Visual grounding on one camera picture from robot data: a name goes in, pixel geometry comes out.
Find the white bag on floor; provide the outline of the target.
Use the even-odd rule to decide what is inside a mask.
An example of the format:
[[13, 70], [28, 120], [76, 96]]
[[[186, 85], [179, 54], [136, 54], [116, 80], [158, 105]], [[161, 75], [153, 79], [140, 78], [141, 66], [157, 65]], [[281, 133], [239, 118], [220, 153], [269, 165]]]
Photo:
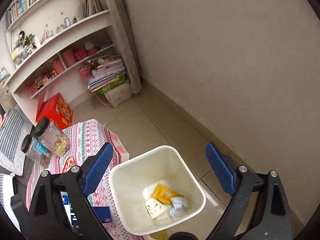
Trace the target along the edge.
[[130, 84], [125, 82], [114, 89], [108, 90], [104, 93], [104, 96], [113, 108], [117, 108], [119, 105], [131, 98], [132, 92]]

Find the clear jar with walnuts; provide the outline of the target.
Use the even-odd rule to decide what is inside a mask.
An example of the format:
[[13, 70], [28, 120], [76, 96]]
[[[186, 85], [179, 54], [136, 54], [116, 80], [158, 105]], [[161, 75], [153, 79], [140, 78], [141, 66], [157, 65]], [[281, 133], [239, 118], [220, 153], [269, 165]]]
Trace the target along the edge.
[[51, 151], [31, 135], [26, 135], [21, 144], [21, 151], [35, 163], [48, 168]]

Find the pink plastic basket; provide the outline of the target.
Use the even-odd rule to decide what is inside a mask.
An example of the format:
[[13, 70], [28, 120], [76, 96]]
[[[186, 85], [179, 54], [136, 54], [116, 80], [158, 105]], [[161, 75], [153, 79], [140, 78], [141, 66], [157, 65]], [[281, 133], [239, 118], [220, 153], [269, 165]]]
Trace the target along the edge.
[[87, 81], [88, 77], [91, 73], [91, 67], [90, 66], [83, 66], [79, 69], [79, 74], [83, 78], [83, 80]]

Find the white plastic trash bin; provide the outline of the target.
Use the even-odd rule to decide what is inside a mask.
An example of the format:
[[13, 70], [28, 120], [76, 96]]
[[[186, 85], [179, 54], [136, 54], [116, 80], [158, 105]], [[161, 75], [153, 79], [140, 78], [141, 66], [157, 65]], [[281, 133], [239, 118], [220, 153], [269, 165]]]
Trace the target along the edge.
[[109, 185], [123, 227], [137, 236], [185, 222], [206, 204], [203, 189], [171, 146], [159, 146], [115, 166]]

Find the patterned pink tablecloth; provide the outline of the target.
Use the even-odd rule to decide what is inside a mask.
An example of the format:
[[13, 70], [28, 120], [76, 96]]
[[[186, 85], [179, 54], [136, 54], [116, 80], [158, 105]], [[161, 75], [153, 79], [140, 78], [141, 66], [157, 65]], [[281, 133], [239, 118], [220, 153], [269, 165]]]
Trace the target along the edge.
[[124, 229], [112, 198], [108, 175], [112, 168], [129, 159], [129, 153], [125, 150], [116, 134], [109, 131], [97, 120], [80, 122], [64, 130], [71, 143], [69, 151], [61, 158], [56, 155], [51, 156], [50, 163], [46, 170], [51, 174], [62, 173], [63, 169], [70, 169], [67, 164], [72, 158], [75, 165], [81, 166], [85, 160], [96, 155], [105, 143], [113, 147], [113, 159], [102, 177], [102, 181], [95, 192], [87, 199], [93, 207], [109, 207], [112, 221], [103, 226], [113, 239], [148, 239], [148, 236], [136, 236]]

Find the yellow snack wrapper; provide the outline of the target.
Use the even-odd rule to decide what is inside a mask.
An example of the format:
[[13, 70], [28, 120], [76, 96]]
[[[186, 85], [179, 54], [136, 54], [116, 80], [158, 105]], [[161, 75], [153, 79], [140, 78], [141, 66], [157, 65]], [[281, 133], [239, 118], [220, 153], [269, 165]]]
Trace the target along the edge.
[[177, 194], [176, 192], [172, 191], [170, 188], [164, 186], [161, 183], [157, 184], [153, 193], [151, 194], [152, 198], [159, 200], [161, 203], [165, 205], [172, 205], [170, 199], [178, 196], [182, 197], [182, 195]]

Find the small potted plant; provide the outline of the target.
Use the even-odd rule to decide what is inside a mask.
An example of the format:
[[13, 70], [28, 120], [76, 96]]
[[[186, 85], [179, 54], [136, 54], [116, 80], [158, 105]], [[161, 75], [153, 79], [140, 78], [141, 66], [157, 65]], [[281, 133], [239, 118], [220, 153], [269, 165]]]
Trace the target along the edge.
[[31, 49], [36, 48], [34, 44], [34, 34], [29, 34], [24, 38], [24, 48], [30, 47]]

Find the white bookshelf unit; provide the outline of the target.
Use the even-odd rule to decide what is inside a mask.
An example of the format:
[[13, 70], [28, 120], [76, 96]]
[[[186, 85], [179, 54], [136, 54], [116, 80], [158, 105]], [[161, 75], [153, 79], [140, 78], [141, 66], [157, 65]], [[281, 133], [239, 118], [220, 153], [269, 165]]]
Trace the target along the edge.
[[36, 123], [36, 114], [44, 100], [56, 93], [61, 93], [71, 107], [75, 107], [89, 98], [84, 81], [75, 72], [74, 67], [67, 68], [64, 73], [50, 81], [48, 86], [35, 96], [30, 94], [26, 85], [31, 76], [40, 71], [42, 64], [54, 56], [61, 57], [67, 47], [101, 30], [110, 34], [115, 52], [123, 59], [132, 93], [137, 94], [141, 91], [135, 41], [123, 2], [122, 0], [106, 0], [106, 4], [108, 9], [105, 12], [99, 12], [80, 20], [54, 35], [27, 57], [17, 69], [14, 68], [14, 62], [9, 52], [4, 27], [1, 27], [1, 66], [11, 74], [7, 86], [17, 105], [32, 124]]

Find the white printed paper packet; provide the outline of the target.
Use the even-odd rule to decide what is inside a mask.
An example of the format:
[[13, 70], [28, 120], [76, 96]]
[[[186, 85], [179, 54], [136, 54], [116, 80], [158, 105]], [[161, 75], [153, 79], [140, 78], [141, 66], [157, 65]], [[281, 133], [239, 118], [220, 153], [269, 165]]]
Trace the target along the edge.
[[144, 205], [151, 219], [157, 218], [168, 209], [166, 205], [155, 198], [148, 199]]

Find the striped quilted sofa cover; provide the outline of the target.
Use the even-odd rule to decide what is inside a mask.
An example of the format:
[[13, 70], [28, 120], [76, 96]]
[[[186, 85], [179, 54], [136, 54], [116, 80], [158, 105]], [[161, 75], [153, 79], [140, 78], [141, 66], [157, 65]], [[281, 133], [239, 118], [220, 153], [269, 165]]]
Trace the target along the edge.
[[9, 110], [1, 127], [1, 167], [17, 176], [23, 175], [25, 154], [21, 144], [31, 132], [33, 124], [16, 105]]

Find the white tissue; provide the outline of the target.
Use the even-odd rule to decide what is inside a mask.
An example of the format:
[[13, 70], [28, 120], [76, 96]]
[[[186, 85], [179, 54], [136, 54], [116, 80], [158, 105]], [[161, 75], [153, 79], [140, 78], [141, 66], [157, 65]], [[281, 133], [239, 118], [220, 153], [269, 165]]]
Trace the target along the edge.
[[175, 217], [175, 215], [183, 209], [188, 208], [189, 204], [186, 198], [184, 197], [173, 197], [170, 199], [173, 208], [170, 210], [169, 215]]

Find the blue biscuit box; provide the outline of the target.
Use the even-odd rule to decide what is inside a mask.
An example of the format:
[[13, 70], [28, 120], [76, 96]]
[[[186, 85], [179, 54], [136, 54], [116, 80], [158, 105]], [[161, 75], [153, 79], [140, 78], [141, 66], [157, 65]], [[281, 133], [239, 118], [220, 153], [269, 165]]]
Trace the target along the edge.
[[[67, 217], [69, 219], [69, 222], [72, 227], [78, 226], [78, 220], [76, 218], [76, 215], [74, 213], [74, 210], [71, 206], [71, 202], [69, 201], [68, 195], [66, 192], [61, 193], [62, 203], [64, 205]], [[112, 216], [111, 211], [108, 206], [93, 206], [93, 211], [97, 215], [98, 219], [101, 223], [111, 223], [112, 222]]]

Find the pink storage bucket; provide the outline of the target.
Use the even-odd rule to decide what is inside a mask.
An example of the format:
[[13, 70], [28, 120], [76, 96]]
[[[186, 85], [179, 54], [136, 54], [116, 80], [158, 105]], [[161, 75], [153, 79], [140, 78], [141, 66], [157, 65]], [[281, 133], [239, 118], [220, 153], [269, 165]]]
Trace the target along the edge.
[[75, 63], [77, 63], [77, 59], [73, 53], [73, 50], [72, 48], [65, 51], [63, 54], [62, 54], [62, 58], [67, 66], [68, 67], [71, 67], [72, 65], [74, 65]]
[[52, 63], [52, 67], [56, 71], [57, 75], [59, 75], [65, 71], [65, 68], [64, 68], [61, 60], [54, 61]]

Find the red snack bag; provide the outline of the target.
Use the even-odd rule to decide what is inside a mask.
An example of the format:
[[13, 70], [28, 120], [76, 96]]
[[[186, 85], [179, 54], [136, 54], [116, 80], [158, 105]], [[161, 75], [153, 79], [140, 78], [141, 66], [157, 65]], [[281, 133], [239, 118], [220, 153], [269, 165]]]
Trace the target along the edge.
[[64, 164], [64, 167], [62, 169], [62, 173], [66, 173], [68, 172], [73, 166], [76, 166], [76, 163], [75, 163], [75, 160], [74, 160], [74, 157], [72, 155], [68, 156], [66, 161], [65, 161], [65, 164]]

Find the clear jar with pistachios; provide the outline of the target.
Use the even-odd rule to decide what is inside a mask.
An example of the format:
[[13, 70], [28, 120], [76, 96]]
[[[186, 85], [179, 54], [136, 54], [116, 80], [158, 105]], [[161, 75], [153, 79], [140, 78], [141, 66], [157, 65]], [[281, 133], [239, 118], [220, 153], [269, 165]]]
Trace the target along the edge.
[[59, 158], [63, 157], [70, 149], [67, 135], [46, 116], [42, 117], [35, 126], [35, 134], [39, 141]]

